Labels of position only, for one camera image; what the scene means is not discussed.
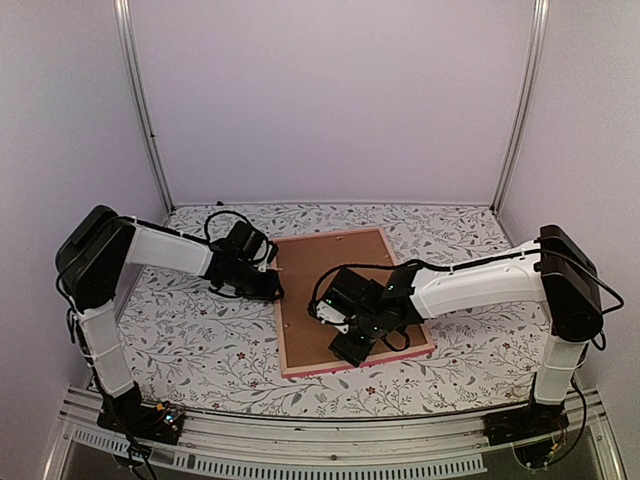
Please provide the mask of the brown cardboard backing board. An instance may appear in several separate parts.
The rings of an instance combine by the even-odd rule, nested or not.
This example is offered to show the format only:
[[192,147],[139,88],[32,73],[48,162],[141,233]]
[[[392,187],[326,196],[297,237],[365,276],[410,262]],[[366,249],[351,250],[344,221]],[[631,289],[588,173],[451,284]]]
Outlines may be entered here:
[[[336,241],[336,236],[343,236]],[[279,251],[274,265],[279,270],[285,295],[276,302],[276,329],[280,371],[284,378],[334,373],[354,369],[338,359],[329,345],[339,333],[334,327],[323,325],[308,313],[312,295],[321,297],[333,277],[321,285],[320,278],[332,267],[347,264],[393,266],[397,258],[380,227],[316,233],[279,238]],[[291,327],[284,329],[283,324]],[[368,367],[395,360],[405,360],[430,354],[435,343],[428,327],[410,325],[407,328],[411,345],[406,350],[390,350],[378,340],[365,362]]]

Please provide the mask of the pink wooden picture frame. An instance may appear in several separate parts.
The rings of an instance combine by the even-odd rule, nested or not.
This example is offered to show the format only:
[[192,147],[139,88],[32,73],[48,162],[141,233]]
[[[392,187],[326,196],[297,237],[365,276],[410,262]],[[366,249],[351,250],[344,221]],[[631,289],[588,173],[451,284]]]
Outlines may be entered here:
[[381,296],[396,263],[380,227],[280,238],[284,288],[275,307],[281,374],[327,374],[431,353],[435,343],[401,301]]

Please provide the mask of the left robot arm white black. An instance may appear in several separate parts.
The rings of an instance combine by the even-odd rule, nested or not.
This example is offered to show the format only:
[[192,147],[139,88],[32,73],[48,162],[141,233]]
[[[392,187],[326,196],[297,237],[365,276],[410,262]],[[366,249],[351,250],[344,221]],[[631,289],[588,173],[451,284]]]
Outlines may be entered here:
[[70,306],[99,388],[116,398],[109,415],[126,433],[141,433],[149,415],[125,396],[136,387],[115,320],[116,290],[125,267],[169,269],[208,281],[224,298],[275,302],[284,296],[279,274],[270,266],[278,251],[243,215],[218,239],[210,232],[197,237],[122,216],[105,205],[82,220],[56,254],[56,288]]

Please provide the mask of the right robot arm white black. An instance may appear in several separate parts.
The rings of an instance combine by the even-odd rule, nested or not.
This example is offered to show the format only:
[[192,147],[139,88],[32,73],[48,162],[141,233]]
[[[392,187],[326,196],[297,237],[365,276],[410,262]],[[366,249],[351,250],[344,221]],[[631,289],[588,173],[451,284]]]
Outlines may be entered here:
[[558,226],[504,253],[452,265],[411,259],[390,267],[381,285],[359,275],[359,264],[331,268],[330,285],[315,289],[309,313],[338,329],[331,351],[354,367],[373,345],[442,314],[511,302],[543,305],[551,321],[532,402],[517,415],[517,427],[537,436],[552,424],[566,397],[586,345],[602,330],[597,270]]

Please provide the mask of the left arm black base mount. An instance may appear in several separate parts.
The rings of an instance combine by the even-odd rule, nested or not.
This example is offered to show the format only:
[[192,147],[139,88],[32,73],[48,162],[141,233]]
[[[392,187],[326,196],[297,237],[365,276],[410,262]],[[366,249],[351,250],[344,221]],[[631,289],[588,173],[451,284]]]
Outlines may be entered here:
[[103,398],[97,425],[136,439],[177,445],[184,425],[184,409],[169,401],[148,406],[136,388],[113,398]]

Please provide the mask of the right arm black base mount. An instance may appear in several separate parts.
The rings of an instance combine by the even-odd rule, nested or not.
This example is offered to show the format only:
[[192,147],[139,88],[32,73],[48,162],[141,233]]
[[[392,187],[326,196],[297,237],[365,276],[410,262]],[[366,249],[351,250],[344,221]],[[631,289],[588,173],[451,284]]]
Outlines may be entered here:
[[513,453],[529,469],[547,467],[566,440],[569,426],[562,406],[528,405],[483,417],[483,435],[491,446],[524,441]]

